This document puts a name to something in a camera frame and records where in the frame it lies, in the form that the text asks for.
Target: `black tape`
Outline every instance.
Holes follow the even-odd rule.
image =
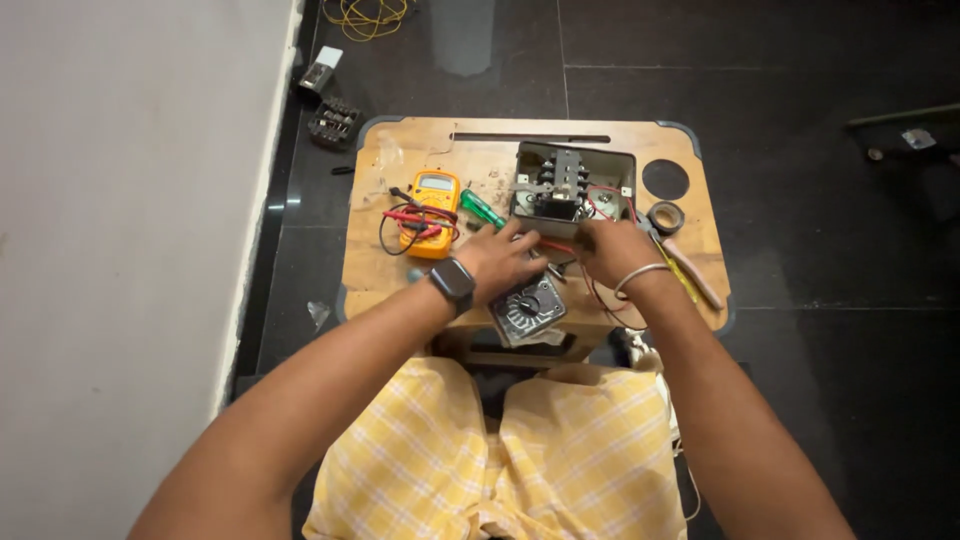
[[[671,219],[667,223],[660,221],[657,217],[658,212],[670,216]],[[650,223],[653,223],[654,227],[664,236],[679,231],[680,227],[684,225],[684,211],[670,201],[660,201],[651,206],[650,211],[647,212],[647,217],[650,218]]]

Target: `hand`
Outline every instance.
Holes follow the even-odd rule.
[[[637,268],[663,262],[650,234],[625,219],[588,219],[581,222],[578,234],[589,236],[594,250],[587,251],[582,245],[575,245],[577,259],[592,278],[610,289]]]
[[[508,221],[499,233],[493,225],[485,225],[453,254],[476,282],[475,306],[485,306],[501,292],[546,270],[546,257],[530,259],[527,254],[540,241],[540,234],[530,231],[513,240],[519,231],[516,219]]]

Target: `yellow wire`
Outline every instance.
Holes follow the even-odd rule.
[[[380,3],[376,18],[369,18],[356,8],[364,0],[340,0],[340,16],[330,14],[326,11],[327,2],[335,0],[324,0],[321,9],[324,11],[326,20],[340,26],[352,41],[370,41],[374,37],[386,36],[399,30],[400,20],[407,13],[407,0],[378,0]]]

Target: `bangle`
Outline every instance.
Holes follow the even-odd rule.
[[[670,267],[666,265],[665,262],[655,262],[653,264],[647,264],[646,266],[640,266],[637,270],[634,270],[630,274],[627,274],[627,277],[620,280],[620,283],[616,285],[616,288],[613,290],[613,297],[619,298],[620,289],[623,288],[623,285],[627,284],[629,280],[639,276],[644,272],[649,272],[650,270],[669,270]]]

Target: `table top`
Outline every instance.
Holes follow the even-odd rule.
[[[636,209],[646,212],[659,199],[643,186],[641,171],[653,160],[672,160],[689,178],[686,194],[674,202],[686,214],[682,229],[672,238],[703,273],[721,299],[730,296],[730,280],[720,249],[720,238],[713,219],[700,148],[686,127],[669,122],[612,122],[599,120],[514,120],[494,118],[378,117],[360,134],[362,146],[357,152],[353,191],[347,227],[343,285],[346,289],[344,314],[350,318],[375,306],[407,285],[412,267],[427,268],[431,261],[410,257],[391,257],[380,248],[377,236],[381,212],[398,200],[388,190],[397,186],[406,191],[423,169],[442,169],[456,174],[461,188],[469,188],[506,217],[510,203],[510,185],[516,172],[516,150],[521,140],[531,136],[566,146],[625,152],[636,156]],[[461,224],[473,218],[460,209]],[[461,226],[456,247],[471,233]],[[396,228],[385,228],[384,239],[396,246]],[[556,261],[568,258],[560,254]],[[568,283],[557,283],[567,306],[564,321],[613,327],[619,326],[603,312],[589,295],[579,266],[571,264]],[[619,304],[611,292],[597,285],[610,306]],[[697,307],[708,325],[724,328],[730,319],[730,303],[716,311],[701,298]],[[646,326],[634,307],[618,312],[633,327]],[[453,326],[487,326],[491,318],[484,307],[476,307],[458,318]]]

